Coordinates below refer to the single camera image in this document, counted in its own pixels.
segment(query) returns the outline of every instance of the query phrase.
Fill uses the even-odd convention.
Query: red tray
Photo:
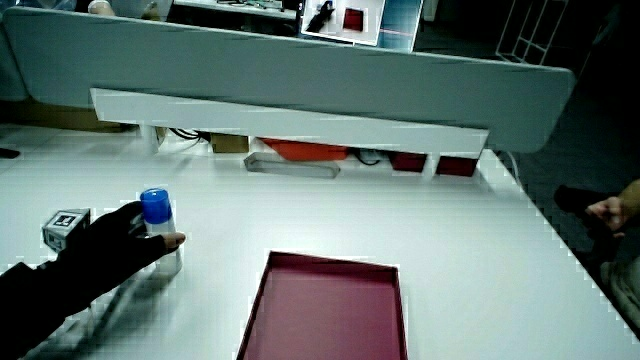
[[[406,360],[398,270],[271,252],[241,359]]]
[[[266,138],[260,138],[260,140],[289,161],[344,160],[349,155],[349,148],[347,146],[312,144]]]

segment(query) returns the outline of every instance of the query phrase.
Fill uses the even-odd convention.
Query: gray partition
[[[575,83],[559,68],[40,9],[4,17],[28,91],[58,105],[119,89],[489,129],[491,148],[533,152]]]
[[[2,14],[0,13],[0,100],[21,101],[29,94],[24,87],[18,65],[1,24]]]

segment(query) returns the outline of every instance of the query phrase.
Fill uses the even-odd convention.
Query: blue bottle cap
[[[142,216],[149,224],[162,224],[171,219],[169,193],[164,189],[148,189],[140,194]]]

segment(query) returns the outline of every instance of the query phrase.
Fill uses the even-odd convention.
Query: hand
[[[52,267],[59,286],[73,297],[65,304],[68,314],[81,311],[186,240],[182,233],[144,237],[145,233],[142,204],[135,201],[101,216],[73,247],[58,254]]]
[[[606,200],[599,201],[587,207],[586,213],[602,221],[609,230],[613,232],[615,238],[624,237],[623,232],[617,232],[629,220],[624,213],[622,200],[617,196],[612,196]]]

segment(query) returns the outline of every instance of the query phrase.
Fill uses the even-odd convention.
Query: white bottle
[[[149,189],[140,194],[142,214],[149,236],[176,231],[169,202],[169,193],[164,189]],[[156,271],[162,275],[174,276],[182,269],[182,250],[176,247],[156,261]]]

